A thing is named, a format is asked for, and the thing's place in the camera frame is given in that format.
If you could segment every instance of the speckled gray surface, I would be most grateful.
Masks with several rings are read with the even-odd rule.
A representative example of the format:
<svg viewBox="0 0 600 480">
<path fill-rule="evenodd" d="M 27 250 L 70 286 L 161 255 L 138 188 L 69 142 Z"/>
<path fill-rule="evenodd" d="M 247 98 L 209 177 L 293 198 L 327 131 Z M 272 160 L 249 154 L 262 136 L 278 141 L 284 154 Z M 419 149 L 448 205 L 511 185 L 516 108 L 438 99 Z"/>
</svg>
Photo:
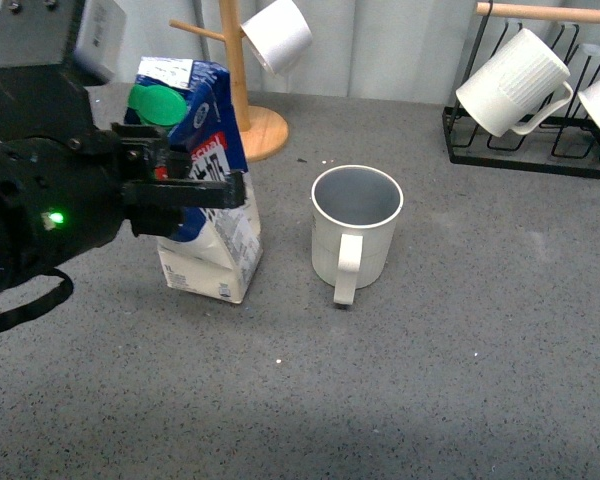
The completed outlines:
<svg viewBox="0 0 600 480">
<path fill-rule="evenodd" d="M 127 88 L 92 91 L 100 126 Z M 600 478 L 600 180 L 454 166 L 440 107 L 252 103 L 291 139 L 252 166 L 245 302 L 169 290 L 126 226 L 66 264 L 74 296 L 0 335 L 0 479 Z M 311 183 L 344 163 L 406 199 L 349 310 L 310 262 Z"/>
</svg>

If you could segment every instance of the black metal rack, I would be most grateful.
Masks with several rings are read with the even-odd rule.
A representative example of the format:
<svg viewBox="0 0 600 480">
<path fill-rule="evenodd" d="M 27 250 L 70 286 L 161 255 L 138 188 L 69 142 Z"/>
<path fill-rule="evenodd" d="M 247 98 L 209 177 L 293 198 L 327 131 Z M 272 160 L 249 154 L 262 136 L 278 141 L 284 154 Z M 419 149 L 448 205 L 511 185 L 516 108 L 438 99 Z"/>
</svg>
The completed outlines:
<svg viewBox="0 0 600 480">
<path fill-rule="evenodd" d="M 480 48 L 486 48 L 486 45 L 482 45 L 482 40 L 487 23 L 492 16 L 493 6 L 491 0 L 488 13 L 483 16 L 478 28 L 461 84 L 471 76 Z M 500 48 L 511 24 L 517 24 L 518 29 L 523 26 L 519 19 L 507 19 L 490 53 L 491 56 Z M 578 24 L 569 26 L 573 29 L 567 29 L 567 25 L 562 23 L 556 39 L 550 45 L 552 50 L 556 50 L 560 42 L 568 42 L 563 59 L 567 66 L 581 48 L 581 44 L 577 43 L 580 26 Z M 567 30 L 573 30 L 571 38 L 568 38 Z M 600 129 L 586 115 L 586 111 L 581 109 L 577 98 L 577 92 L 582 87 L 587 71 L 595 63 L 594 57 L 598 57 L 597 53 L 600 51 L 585 52 L 586 61 L 579 72 L 573 98 L 566 112 L 561 116 L 548 117 L 536 130 L 526 136 L 519 137 L 512 132 L 508 132 L 502 138 L 490 135 L 469 116 L 456 98 L 452 107 L 447 106 L 442 111 L 442 126 L 451 162 L 600 179 Z M 588 85 L 594 83 L 599 76 L 600 61 Z M 551 97 L 548 97 L 542 106 L 550 101 Z M 527 115 L 522 120 L 528 121 L 532 116 L 532 114 Z"/>
</svg>

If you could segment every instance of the black cable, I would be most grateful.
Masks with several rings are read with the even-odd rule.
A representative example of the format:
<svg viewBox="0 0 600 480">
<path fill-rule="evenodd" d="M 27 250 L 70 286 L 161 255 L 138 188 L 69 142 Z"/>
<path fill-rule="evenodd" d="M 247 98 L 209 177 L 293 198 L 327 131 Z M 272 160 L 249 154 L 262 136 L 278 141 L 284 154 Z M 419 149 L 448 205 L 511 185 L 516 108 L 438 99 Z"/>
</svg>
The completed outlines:
<svg viewBox="0 0 600 480">
<path fill-rule="evenodd" d="M 8 312 L 0 313 L 0 333 L 41 317 L 61 303 L 64 303 L 71 296 L 73 293 L 73 282 L 66 273 L 54 268 L 46 273 L 45 276 L 59 277 L 62 279 L 62 282 L 37 300 L 9 310 Z"/>
</svg>

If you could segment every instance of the white wall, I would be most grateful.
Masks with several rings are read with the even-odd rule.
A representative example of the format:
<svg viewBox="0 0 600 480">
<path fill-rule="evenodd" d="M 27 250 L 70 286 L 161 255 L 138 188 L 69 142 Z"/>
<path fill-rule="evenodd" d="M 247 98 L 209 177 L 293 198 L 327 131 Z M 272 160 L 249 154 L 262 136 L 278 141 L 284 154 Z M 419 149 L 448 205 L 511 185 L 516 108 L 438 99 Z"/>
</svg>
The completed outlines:
<svg viewBox="0 0 600 480">
<path fill-rule="evenodd" d="M 117 0 L 127 13 L 117 81 L 133 81 L 142 55 L 208 58 L 225 62 L 215 40 L 168 26 L 175 18 L 220 31 L 216 0 Z M 273 0 L 240 0 L 243 21 Z M 526 5 L 598 8 L 589 0 L 500 0 Z M 314 42 L 292 73 L 267 74 L 245 42 L 248 88 L 316 95 L 447 103 L 464 70 L 480 17 L 474 0 L 295 0 Z M 485 44 L 497 40 L 504 20 L 491 19 Z M 555 25 L 526 21 L 549 42 Z M 515 33 L 511 29 L 506 39 Z M 582 41 L 600 42 L 600 27 L 585 26 Z M 482 49 L 476 62 L 487 58 Z M 582 58 L 574 58 L 574 67 Z"/>
<path fill-rule="evenodd" d="M 192 0 L 116 0 L 127 24 L 115 80 L 132 82 L 142 56 L 203 58 L 200 38 L 169 27 L 169 20 L 197 22 Z"/>
</svg>

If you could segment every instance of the green light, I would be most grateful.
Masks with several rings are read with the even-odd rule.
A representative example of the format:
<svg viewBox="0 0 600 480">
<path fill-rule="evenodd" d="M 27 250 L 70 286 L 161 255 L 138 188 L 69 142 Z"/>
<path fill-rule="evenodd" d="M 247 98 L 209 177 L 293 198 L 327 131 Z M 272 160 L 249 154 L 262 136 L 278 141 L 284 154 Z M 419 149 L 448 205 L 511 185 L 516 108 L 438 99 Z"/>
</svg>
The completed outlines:
<svg viewBox="0 0 600 480">
<path fill-rule="evenodd" d="M 64 215 L 62 215 L 60 212 L 50 213 L 49 220 L 51 220 L 56 225 L 61 225 L 64 223 Z"/>
</svg>

